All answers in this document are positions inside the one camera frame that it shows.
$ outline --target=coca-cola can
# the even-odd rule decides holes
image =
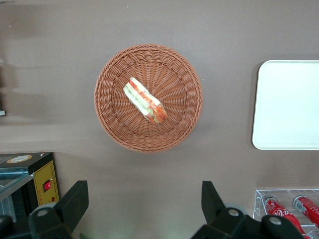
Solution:
[[[266,193],[262,195],[262,199],[263,199],[267,214],[276,215],[276,216],[280,216],[280,217],[288,219],[298,229],[298,231],[304,236],[305,239],[310,239],[310,237],[307,236],[307,234],[301,227],[298,219],[291,212],[289,212],[287,208],[281,205],[274,195],[270,193]]]
[[[294,199],[294,207],[304,214],[317,228],[319,228],[319,206],[306,196]]]

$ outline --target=woven basket rim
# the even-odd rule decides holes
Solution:
[[[169,53],[170,57],[174,56],[176,60],[182,61],[183,64],[186,66],[185,69],[187,69],[187,72],[191,73],[191,75],[192,75],[193,82],[196,85],[196,94],[197,94],[197,109],[196,109],[194,119],[192,121],[192,126],[190,127],[190,129],[188,131],[183,132],[178,140],[175,140],[173,142],[169,142],[167,145],[163,145],[162,148],[154,148],[154,149],[145,148],[143,145],[132,145],[130,142],[123,141],[122,139],[120,139],[118,137],[118,135],[115,132],[113,132],[113,130],[111,128],[108,127],[107,120],[104,117],[102,117],[102,115],[101,115],[101,108],[103,107],[103,102],[101,100],[101,93],[103,91],[102,83],[105,80],[104,76],[106,75],[108,69],[113,67],[118,61],[125,58],[129,54],[133,54],[133,53],[136,53],[139,51],[148,51],[148,50]],[[174,146],[178,145],[179,143],[181,143],[184,139],[186,139],[189,136],[189,134],[195,128],[195,126],[199,120],[199,116],[200,116],[201,110],[202,110],[203,95],[202,95],[202,87],[201,87],[201,82],[199,80],[199,77],[198,77],[196,71],[194,70],[194,68],[192,67],[192,65],[186,60],[185,57],[183,57],[181,54],[179,54],[175,50],[173,50],[169,47],[163,46],[163,45],[139,44],[139,45],[133,45],[133,46],[130,46],[128,48],[125,48],[124,50],[122,50],[122,51],[118,52],[116,55],[114,55],[107,62],[107,64],[102,69],[102,71],[98,77],[97,83],[96,83],[95,92],[94,92],[94,103],[95,103],[95,110],[96,110],[98,119],[100,121],[100,124],[102,125],[104,130],[107,132],[107,134],[114,141],[116,141],[121,146],[124,146],[128,149],[139,151],[139,152],[150,153],[150,152],[164,151],[164,150],[173,148]]]

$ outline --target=wicker basket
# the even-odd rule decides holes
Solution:
[[[129,101],[124,85],[134,76],[159,99],[168,119],[153,125]],[[190,63],[165,46],[142,44],[112,57],[95,88],[95,110],[109,136],[139,152],[159,152],[181,143],[202,108],[200,80]]]

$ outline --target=white tray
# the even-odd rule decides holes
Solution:
[[[258,149],[319,149],[319,61],[260,67],[252,141]]]

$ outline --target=gray tabletop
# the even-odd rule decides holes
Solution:
[[[88,180],[78,230],[103,239],[187,239],[205,223],[201,182],[252,215],[262,187],[317,187],[318,151],[251,141],[258,68],[319,59],[317,0],[15,0],[0,4],[0,151],[56,152],[61,194]],[[141,43],[196,69],[204,105],[193,133],[163,153],[129,151],[96,117],[107,61]]]

